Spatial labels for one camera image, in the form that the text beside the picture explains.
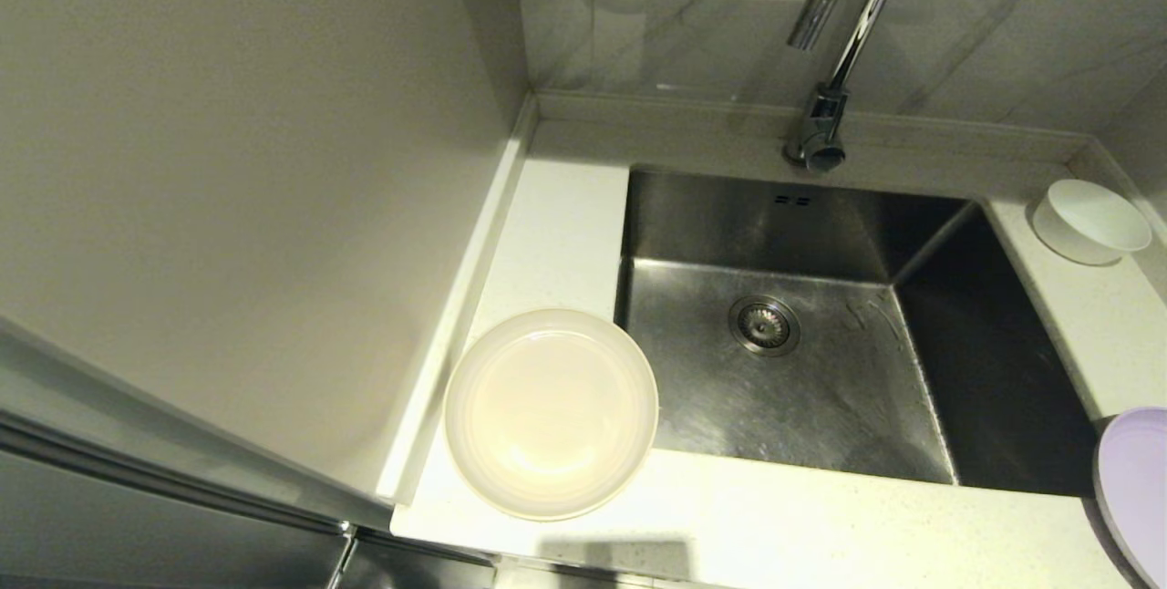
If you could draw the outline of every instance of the marble backsplash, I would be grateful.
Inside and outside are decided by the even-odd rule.
[[[803,0],[522,0],[541,90],[801,106],[861,0],[812,52]],[[851,108],[1099,132],[1167,62],[1167,0],[889,0]]]

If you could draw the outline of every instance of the faucet spout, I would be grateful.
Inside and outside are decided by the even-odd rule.
[[[806,0],[790,33],[788,44],[802,50],[812,49],[836,2],[838,0]],[[859,52],[867,44],[867,38],[885,3],[887,0],[867,0],[864,3],[854,31],[851,33],[851,40],[843,49],[833,73],[827,82],[822,82],[816,87],[795,132],[788,138],[783,152],[788,161],[820,174],[837,168],[845,160],[846,154],[843,152],[841,140],[838,140],[838,131],[847,100],[847,78],[851,77],[851,70],[854,69]]]

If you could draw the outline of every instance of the purple plate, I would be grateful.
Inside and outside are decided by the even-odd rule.
[[[1145,582],[1167,582],[1167,409],[1113,419],[1098,443],[1095,492],[1106,527]]]

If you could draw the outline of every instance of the plate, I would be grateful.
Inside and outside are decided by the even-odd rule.
[[[1145,582],[1167,581],[1167,409],[1113,419],[1098,443],[1095,492],[1106,527]]]
[[[656,435],[652,369],[616,324],[530,311],[488,331],[446,390],[446,441],[487,503],[530,520],[595,510],[624,489]]]

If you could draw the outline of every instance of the sink basin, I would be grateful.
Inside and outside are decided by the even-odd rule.
[[[634,170],[616,322],[658,448],[1092,496],[1097,434],[976,203]]]

